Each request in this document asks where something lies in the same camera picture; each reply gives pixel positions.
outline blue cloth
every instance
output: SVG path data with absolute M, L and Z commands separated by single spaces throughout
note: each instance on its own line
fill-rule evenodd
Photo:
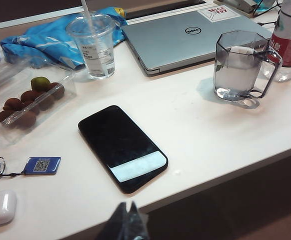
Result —
M 119 25 L 126 25 L 125 16 L 122 8 L 107 7 L 97 12 L 107 14 L 112 17 Z M 32 59 L 35 68 L 41 68 L 47 62 L 62 63 L 71 69 L 83 65 L 84 60 L 73 40 L 66 33 L 67 25 L 78 17 L 80 13 L 63 16 L 53 22 L 33 26 L 21 36 L 9 36 L 2 41 L 5 60 L 14 63 L 16 59 L 36 56 Z M 121 27 L 116 25 L 113 31 L 113 46 L 125 40 Z

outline blue tag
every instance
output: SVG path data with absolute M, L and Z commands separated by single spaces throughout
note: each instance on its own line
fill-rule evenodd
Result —
M 61 157 L 29 157 L 23 173 L 26 175 L 56 174 Z

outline white desk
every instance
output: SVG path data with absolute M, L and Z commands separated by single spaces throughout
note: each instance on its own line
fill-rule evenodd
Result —
M 120 202 L 133 200 L 148 212 L 291 155 L 291 81 L 273 83 L 258 108 L 243 109 L 214 95 L 213 62 L 147 77 L 126 42 L 114 54 L 113 76 L 77 76 L 75 99 L 16 145 L 0 149 L 7 173 L 21 171 L 28 157 L 62 157 L 56 175 L 0 180 L 0 191 L 15 191 L 18 201 L 14 220 L 0 226 L 0 240 L 64 238 L 105 222 Z M 77 127 L 113 104 L 169 159 L 166 171 L 128 195 Z

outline phone screen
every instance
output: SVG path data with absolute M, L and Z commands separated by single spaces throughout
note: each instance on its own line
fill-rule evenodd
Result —
M 168 159 L 118 106 L 109 106 L 79 122 L 91 149 L 125 193 L 161 173 Z

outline laptop lid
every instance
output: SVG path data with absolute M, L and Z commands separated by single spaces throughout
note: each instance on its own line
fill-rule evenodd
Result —
M 148 75 L 213 59 L 223 33 L 244 30 L 266 39 L 272 35 L 224 5 L 138 22 L 122 30 Z

